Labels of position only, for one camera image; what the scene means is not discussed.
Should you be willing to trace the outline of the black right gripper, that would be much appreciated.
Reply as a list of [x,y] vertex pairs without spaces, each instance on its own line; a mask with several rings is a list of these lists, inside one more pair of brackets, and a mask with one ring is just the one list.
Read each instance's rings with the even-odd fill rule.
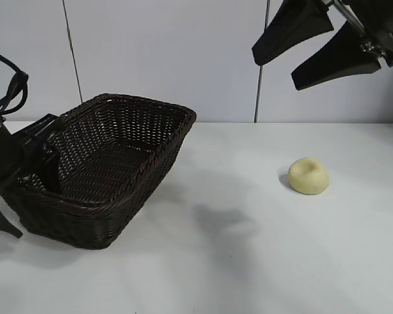
[[335,7],[345,23],[291,73],[296,90],[372,74],[381,69],[381,58],[393,67],[393,1],[283,1],[252,47],[255,64],[265,65],[297,44],[333,31],[328,7]]

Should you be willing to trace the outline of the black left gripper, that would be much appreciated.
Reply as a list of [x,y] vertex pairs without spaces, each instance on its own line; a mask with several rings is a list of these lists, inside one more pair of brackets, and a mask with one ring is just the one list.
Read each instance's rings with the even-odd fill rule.
[[[18,179],[40,178],[44,187],[53,193],[61,192],[59,179],[60,154],[50,143],[62,131],[62,121],[47,114],[38,121],[11,134],[0,116],[0,192]],[[0,232],[21,238],[23,233],[0,212]]]

